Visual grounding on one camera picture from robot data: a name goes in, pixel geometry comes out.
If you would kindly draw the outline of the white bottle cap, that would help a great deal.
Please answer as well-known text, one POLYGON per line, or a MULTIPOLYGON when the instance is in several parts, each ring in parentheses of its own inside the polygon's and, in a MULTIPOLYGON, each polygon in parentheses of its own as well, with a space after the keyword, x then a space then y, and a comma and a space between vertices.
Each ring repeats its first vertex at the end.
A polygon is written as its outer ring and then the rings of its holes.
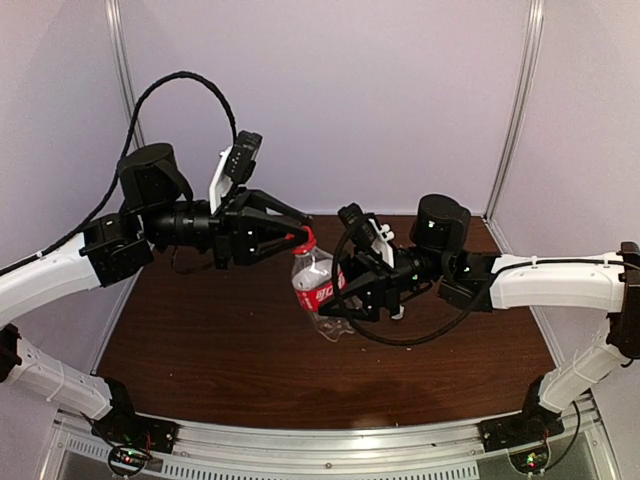
POLYGON ((390 318, 396 321, 401 320, 404 317, 404 311, 405 311, 405 307, 403 305, 400 305, 398 312, 391 315, 390 318))

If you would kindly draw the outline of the red-label cola bottle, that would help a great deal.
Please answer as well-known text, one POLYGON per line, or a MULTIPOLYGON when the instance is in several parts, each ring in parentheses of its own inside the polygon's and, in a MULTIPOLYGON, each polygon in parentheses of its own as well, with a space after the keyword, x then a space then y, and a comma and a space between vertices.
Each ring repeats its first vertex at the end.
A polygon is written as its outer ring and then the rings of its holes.
POLYGON ((293 254, 292 287, 316 332, 330 342, 338 342, 345 334, 354 334, 347 320, 320 313, 321 305, 333 298, 333 256, 319 248, 315 240, 296 247, 293 254))

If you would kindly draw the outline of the red bottle cap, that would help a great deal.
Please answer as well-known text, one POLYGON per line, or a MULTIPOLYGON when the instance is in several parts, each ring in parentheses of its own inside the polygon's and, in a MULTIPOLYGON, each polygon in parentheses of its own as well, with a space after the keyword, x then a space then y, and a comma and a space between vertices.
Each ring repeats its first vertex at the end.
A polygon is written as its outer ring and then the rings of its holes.
POLYGON ((300 245, 296 246, 292 252, 295 255, 304 255, 307 254, 309 252, 311 252, 316 246, 317 246, 317 239, 313 233, 313 230, 311 227, 309 226, 304 226, 303 227, 304 231, 306 232, 306 239, 303 243, 301 243, 300 245))

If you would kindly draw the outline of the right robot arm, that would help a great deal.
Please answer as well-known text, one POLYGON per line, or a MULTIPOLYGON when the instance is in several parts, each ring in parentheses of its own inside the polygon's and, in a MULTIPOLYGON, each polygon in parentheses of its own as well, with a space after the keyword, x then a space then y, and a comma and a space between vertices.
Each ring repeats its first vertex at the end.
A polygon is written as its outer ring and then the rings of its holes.
POLYGON ((355 203, 338 216, 345 232, 335 248, 329 290, 318 299, 319 311, 346 319, 367 338, 373 335, 361 322, 378 321, 381 310, 399 315, 406 301, 431 286, 459 314, 433 333, 401 341, 403 347, 431 342, 473 312, 520 307, 606 312, 604 332, 531 384, 512 423, 519 440, 535 440, 578 396, 639 358, 639 247, 634 242, 577 258, 469 252, 471 214, 440 194, 419 200, 408 248, 395 246, 391 228, 355 203))

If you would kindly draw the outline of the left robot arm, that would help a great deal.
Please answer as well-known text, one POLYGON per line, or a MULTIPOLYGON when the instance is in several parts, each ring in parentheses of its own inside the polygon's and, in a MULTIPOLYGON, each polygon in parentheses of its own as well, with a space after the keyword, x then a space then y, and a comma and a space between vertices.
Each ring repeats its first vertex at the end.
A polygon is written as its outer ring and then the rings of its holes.
POLYGON ((144 433, 126 387, 92 377, 41 352, 13 320, 60 298, 114 285, 150 264, 155 251, 190 247, 213 265, 249 266, 308 240, 312 219, 245 183, 259 135, 242 133, 223 151, 206 200, 196 200, 168 143, 118 161, 120 210, 90 221, 61 246, 1 272, 1 380, 79 411, 123 444, 144 433))

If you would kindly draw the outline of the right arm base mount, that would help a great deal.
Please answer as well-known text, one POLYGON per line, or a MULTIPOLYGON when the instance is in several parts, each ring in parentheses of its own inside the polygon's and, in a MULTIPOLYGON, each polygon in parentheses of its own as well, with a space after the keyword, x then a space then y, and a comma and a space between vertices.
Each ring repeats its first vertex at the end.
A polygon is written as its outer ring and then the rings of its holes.
POLYGON ((507 450, 511 466, 523 475, 540 475, 550 465, 549 440, 565 431, 560 413, 539 403, 543 377, 527 390, 519 413, 481 421, 478 432, 485 453, 507 450))

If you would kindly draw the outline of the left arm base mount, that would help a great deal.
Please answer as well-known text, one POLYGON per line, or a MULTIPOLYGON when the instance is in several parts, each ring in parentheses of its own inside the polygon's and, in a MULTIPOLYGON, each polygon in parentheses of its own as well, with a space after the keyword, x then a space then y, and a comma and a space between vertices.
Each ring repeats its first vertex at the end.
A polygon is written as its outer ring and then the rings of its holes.
POLYGON ((107 466, 120 478, 142 472, 153 453, 173 452, 179 425, 170 420, 138 414, 125 385, 106 378, 111 409, 99 420, 90 419, 91 433, 108 446, 107 466))

